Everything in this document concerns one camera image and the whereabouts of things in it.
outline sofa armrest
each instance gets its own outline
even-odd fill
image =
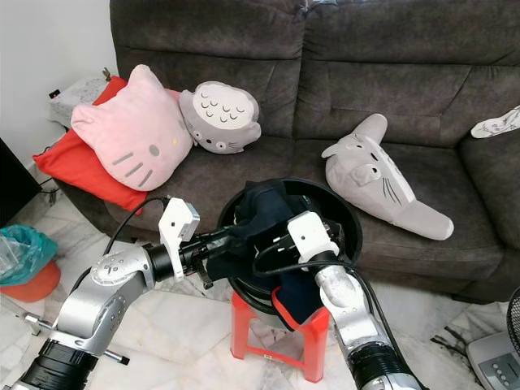
[[[498,235],[520,249],[520,129],[483,139],[468,136],[459,153]]]

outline red stool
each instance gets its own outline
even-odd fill
[[[256,318],[256,315],[251,307],[234,292],[232,298],[231,353],[235,358],[243,359],[248,352],[256,353],[265,358],[279,360],[302,369],[305,379],[309,382],[316,383],[321,380],[323,377],[325,348],[327,347],[329,319],[327,309],[322,307],[307,324],[296,329],[303,335],[305,341],[303,362],[267,349],[249,346],[247,344],[249,321],[254,318]]]

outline orange bucket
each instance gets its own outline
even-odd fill
[[[0,288],[0,293],[24,302],[35,302],[47,297],[59,283],[59,268],[49,262],[26,284]]]

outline teal plastic bag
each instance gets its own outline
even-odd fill
[[[58,244],[33,227],[0,229],[0,287],[30,282],[57,251]]]

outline pink pillow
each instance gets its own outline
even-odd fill
[[[71,125],[114,179],[138,191],[167,181],[193,145],[179,103],[146,65],[108,102],[77,106]]]

